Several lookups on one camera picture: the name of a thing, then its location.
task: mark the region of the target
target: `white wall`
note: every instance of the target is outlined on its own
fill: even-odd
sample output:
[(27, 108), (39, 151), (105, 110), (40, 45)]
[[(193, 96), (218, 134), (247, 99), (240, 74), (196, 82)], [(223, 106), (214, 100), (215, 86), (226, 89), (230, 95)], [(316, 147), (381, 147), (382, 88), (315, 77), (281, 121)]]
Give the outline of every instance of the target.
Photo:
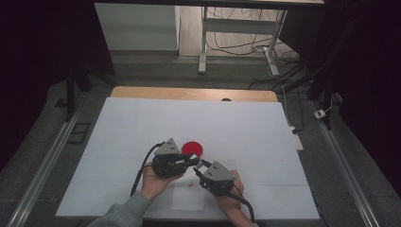
[(179, 7), (95, 3), (110, 50), (178, 50)]

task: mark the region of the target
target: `person's right hand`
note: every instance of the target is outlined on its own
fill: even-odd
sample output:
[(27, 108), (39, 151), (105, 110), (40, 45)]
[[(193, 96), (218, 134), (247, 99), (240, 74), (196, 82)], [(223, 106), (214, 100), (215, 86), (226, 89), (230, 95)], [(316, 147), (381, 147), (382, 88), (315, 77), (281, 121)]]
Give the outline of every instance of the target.
[[(244, 184), (239, 179), (238, 172), (234, 169), (231, 170), (235, 175), (234, 185), (236, 186), (231, 189), (231, 193), (242, 197), (244, 192)], [(213, 195), (218, 202), (218, 207), (224, 213), (224, 215), (234, 224), (236, 227), (253, 226), (253, 223), (245, 216), (241, 210), (241, 202), (236, 201), (230, 197)]]

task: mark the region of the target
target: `white board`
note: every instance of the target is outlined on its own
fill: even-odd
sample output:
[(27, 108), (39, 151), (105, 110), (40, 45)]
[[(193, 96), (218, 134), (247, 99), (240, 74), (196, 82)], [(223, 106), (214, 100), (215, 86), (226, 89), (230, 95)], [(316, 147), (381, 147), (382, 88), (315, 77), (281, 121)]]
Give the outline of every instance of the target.
[[(99, 217), (125, 202), (148, 150), (174, 138), (237, 169), (256, 219), (319, 218), (291, 136), (281, 103), (109, 97), (56, 216)], [(173, 191), (171, 183), (145, 218), (226, 219), (209, 193), (201, 212), (171, 209)]]

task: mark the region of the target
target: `wooden board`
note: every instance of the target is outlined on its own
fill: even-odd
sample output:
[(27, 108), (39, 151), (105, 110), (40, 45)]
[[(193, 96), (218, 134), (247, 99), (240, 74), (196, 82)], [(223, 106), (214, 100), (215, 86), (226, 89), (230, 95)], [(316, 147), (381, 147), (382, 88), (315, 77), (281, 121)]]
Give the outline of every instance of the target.
[(277, 102), (272, 91), (220, 90), (195, 88), (161, 88), (161, 87), (115, 87), (111, 97), (136, 97), (180, 100), (221, 101), (230, 98), (232, 101)]

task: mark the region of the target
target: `red disc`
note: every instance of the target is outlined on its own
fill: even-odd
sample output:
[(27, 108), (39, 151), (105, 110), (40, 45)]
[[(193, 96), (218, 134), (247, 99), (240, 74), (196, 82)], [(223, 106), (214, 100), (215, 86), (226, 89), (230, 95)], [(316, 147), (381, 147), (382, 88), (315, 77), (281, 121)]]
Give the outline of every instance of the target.
[(201, 157), (203, 147), (199, 143), (191, 141), (183, 145), (182, 152), (183, 154), (195, 153), (198, 157)]

